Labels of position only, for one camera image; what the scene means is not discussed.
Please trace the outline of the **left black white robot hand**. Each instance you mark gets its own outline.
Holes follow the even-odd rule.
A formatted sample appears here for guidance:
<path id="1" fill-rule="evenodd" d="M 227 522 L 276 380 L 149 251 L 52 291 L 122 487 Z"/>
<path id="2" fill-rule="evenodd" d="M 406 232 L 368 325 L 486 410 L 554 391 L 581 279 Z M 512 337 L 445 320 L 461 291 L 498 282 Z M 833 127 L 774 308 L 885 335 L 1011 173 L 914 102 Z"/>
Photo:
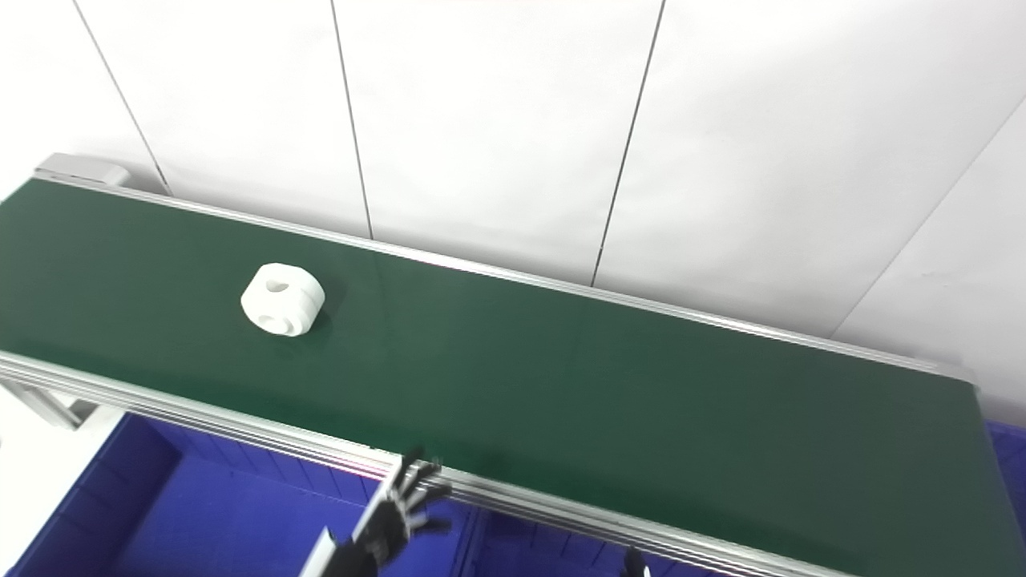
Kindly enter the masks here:
<path id="1" fill-rule="evenodd" d="M 425 462 L 424 446 L 415 446 L 382 479 L 362 516 L 345 540 L 329 528 L 318 535 L 301 567 L 301 576 L 378 576 L 418 535 L 446 535 L 452 522 L 432 516 L 426 505 L 451 496 L 451 484 L 424 487 L 441 471 Z"/>

